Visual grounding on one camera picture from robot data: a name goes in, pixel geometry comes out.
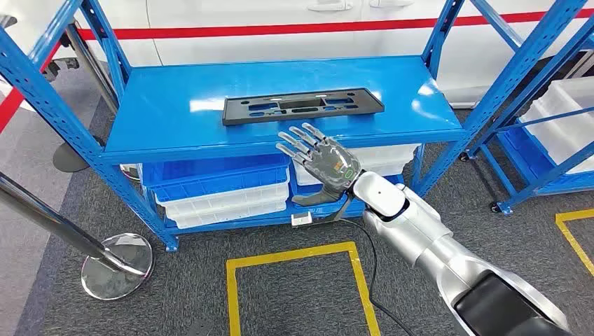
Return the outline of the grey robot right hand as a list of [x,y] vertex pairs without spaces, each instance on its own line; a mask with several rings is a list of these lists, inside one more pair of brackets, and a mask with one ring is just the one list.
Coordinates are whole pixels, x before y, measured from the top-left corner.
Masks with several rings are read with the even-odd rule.
[[319,192],[294,195],[291,201],[302,207],[337,202],[362,171],[357,157],[307,122],[300,127],[291,126],[289,131],[279,132],[278,137],[292,147],[282,143],[275,147],[322,183]]

